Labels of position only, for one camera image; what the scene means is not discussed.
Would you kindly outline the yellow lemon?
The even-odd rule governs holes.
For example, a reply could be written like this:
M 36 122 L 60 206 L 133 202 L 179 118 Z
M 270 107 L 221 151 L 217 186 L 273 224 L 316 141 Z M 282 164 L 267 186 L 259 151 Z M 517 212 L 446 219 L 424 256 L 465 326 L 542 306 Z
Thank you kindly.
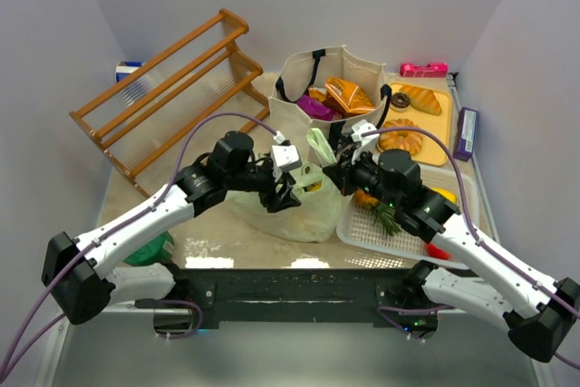
M 322 187 L 322 182 L 319 181 L 319 182 L 312 183 L 310 185 L 305 186 L 304 191 L 305 192 L 314 192 L 314 191 L 319 190 L 321 187 Z

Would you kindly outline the light green plastic bag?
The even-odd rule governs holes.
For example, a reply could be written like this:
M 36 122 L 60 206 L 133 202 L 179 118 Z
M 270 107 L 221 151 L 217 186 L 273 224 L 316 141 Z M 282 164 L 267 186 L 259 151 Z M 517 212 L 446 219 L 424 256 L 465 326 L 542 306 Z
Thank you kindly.
M 267 233 L 297 242 L 322 243 L 329 239 L 346 208 L 349 197 L 344 197 L 337 187 L 323 174 L 323 168 L 336 162 L 332 148 L 318 128 L 310 129 L 305 138 L 307 151 L 315 156 L 313 162 L 306 161 L 300 169 L 291 172 L 295 179 L 293 193 L 302 205 L 278 213 L 268 213 L 254 193 L 234 192 L 229 194 L 226 204 L 229 210 L 248 225 Z M 322 187 L 314 192 L 305 192 L 304 187 L 316 182 Z

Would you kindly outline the yellow banana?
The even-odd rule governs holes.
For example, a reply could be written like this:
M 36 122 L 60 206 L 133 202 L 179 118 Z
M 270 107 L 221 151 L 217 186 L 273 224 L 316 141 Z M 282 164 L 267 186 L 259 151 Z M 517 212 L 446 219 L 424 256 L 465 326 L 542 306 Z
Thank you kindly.
M 448 191 L 446 189 L 442 189 L 442 188 L 432 188 L 432 190 L 441 194 L 442 197 L 446 198 L 448 201 L 452 202 L 453 204 L 458 204 L 457 197 L 453 192 Z

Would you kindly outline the purple snack packet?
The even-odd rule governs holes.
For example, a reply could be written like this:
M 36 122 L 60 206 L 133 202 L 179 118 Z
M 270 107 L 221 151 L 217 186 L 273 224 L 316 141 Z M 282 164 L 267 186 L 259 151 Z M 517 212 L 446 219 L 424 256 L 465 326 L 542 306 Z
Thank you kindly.
M 306 113 L 311 119 L 321 121 L 332 121 L 336 111 L 323 105 L 318 100 L 303 94 L 296 102 L 297 106 Z

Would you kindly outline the orange snack packet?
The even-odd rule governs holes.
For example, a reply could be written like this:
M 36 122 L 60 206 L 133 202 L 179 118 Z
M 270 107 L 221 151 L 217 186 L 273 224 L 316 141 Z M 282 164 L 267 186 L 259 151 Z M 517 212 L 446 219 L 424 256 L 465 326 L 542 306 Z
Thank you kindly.
M 368 93 L 354 82 L 330 76 L 323 86 L 309 86 L 307 95 L 344 117 L 372 112 L 375 105 Z

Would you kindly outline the beige canvas tote bag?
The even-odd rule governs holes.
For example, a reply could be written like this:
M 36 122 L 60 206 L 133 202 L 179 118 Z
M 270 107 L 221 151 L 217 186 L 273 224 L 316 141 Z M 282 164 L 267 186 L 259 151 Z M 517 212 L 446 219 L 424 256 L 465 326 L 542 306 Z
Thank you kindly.
M 323 121 L 303 111 L 298 100 L 311 87 L 322 89 L 331 77 L 352 82 L 366 92 L 372 103 L 370 113 Z M 348 130 L 361 120 L 380 127 L 388 114 L 391 96 L 392 89 L 385 81 L 383 66 L 352 55 L 345 46 L 296 53 L 286 59 L 268 98 L 270 122 L 297 147 L 303 161 L 315 161 L 306 139 L 310 129 L 318 128 L 327 135 L 334 124 Z

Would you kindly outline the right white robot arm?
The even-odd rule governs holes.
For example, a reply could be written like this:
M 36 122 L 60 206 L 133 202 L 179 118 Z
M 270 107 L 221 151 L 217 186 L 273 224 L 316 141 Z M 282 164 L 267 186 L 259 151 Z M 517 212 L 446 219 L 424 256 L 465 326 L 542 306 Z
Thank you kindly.
M 402 230 L 451 254 L 482 284 L 422 264 L 418 283 L 432 303 L 473 314 L 499 329 L 528 357 L 548 363 L 579 318 L 579 284 L 527 265 L 477 229 L 467 207 L 425 186 L 408 152 L 387 150 L 375 159 L 365 151 L 324 168 L 345 196 L 360 189 L 394 210 Z

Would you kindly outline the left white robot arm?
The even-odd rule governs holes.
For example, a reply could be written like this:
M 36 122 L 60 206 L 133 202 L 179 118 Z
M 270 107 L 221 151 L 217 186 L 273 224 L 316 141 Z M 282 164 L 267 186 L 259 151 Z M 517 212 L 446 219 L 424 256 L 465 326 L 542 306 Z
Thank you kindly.
M 121 263 L 165 231 L 220 204 L 230 191 L 256 193 L 269 213 L 300 206 L 291 172 L 301 165 L 297 147 L 280 134 L 271 150 L 257 158 L 253 140 L 230 131 L 211 152 L 179 169 L 150 198 L 110 223 L 77 237 L 64 232 L 52 237 L 42 282 L 72 324 L 92 320 L 111 304 L 185 293 L 174 266 L 156 263 L 123 270 Z

